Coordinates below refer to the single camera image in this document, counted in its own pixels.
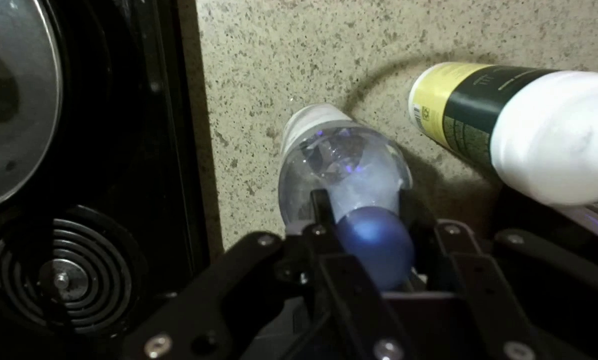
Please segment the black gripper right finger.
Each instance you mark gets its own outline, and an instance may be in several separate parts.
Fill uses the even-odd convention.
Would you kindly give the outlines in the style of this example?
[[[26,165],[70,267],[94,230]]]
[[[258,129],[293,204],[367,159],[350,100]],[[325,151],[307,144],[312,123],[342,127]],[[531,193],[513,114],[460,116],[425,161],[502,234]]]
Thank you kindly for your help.
[[[598,263],[525,228],[482,244],[411,190],[425,287],[397,300],[406,360],[598,360]]]

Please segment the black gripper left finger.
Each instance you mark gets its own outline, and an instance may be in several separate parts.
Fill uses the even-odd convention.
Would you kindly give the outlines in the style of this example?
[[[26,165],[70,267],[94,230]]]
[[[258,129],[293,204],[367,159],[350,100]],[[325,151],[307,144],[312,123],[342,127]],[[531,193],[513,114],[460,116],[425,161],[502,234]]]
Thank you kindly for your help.
[[[119,360],[239,360],[295,299],[309,325],[278,360],[404,360],[406,333],[342,251],[330,195],[315,190],[310,209],[316,219],[297,237],[246,234],[136,327]]]

